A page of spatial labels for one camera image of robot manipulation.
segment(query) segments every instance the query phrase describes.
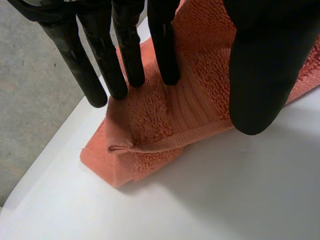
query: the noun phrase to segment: white table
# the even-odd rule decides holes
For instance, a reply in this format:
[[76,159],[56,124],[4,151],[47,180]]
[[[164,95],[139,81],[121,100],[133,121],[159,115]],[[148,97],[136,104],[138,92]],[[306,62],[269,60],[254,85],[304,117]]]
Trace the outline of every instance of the white table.
[[5,203],[0,240],[320,239],[320,89],[263,134],[213,136],[119,190],[79,159],[104,114],[79,103]]

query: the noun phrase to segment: orange towel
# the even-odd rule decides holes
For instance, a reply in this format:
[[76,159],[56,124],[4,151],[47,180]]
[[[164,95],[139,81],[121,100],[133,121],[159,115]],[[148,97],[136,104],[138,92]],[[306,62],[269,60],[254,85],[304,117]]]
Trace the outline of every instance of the orange towel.
[[[141,45],[146,82],[110,99],[105,120],[81,161],[114,187],[142,179],[175,159],[185,145],[233,127],[229,55],[235,28],[222,0],[189,0],[173,21],[181,80],[162,83],[152,41]],[[320,84],[320,38],[300,71],[289,102]]]

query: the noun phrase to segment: towel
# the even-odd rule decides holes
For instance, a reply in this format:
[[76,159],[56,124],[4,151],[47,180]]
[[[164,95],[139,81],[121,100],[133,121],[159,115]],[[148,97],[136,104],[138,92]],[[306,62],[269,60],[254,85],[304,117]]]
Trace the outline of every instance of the towel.
[[[163,84],[151,39],[141,44],[145,84],[129,87],[126,99],[110,99],[105,119],[81,152],[81,161],[113,187],[140,180],[174,160],[184,146],[233,127],[228,67],[236,29],[222,0],[186,1],[172,24],[178,84]],[[319,84],[320,37],[288,102]]]

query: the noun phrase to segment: black finger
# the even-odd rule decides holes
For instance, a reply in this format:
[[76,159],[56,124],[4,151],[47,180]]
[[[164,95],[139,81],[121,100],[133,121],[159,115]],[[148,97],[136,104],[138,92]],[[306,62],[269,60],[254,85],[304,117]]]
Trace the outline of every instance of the black finger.
[[111,1],[78,1],[77,16],[107,88],[113,98],[123,99],[128,94],[128,88],[110,37],[111,12]]
[[148,0],[148,25],[160,74],[166,85],[175,85],[179,68],[175,53],[174,29],[171,25],[180,0]]
[[261,133],[277,117],[320,32],[318,2],[265,17],[240,27],[230,55],[230,117],[248,135]]
[[145,83],[141,60],[140,38],[137,33],[139,16],[145,6],[144,0],[113,0],[112,18],[114,30],[128,82],[133,87]]
[[76,16],[40,25],[55,43],[90,104],[96,108],[105,106],[107,95],[80,42]]

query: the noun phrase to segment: gray concrete floor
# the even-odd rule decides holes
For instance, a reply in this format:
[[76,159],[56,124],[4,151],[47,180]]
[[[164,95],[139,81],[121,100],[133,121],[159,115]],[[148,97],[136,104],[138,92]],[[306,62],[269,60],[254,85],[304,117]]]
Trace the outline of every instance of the gray concrete floor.
[[[81,28],[79,35],[99,76]],[[113,29],[111,37],[116,42]],[[84,94],[42,28],[5,0],[0,1],[0,55],[2,207]]]

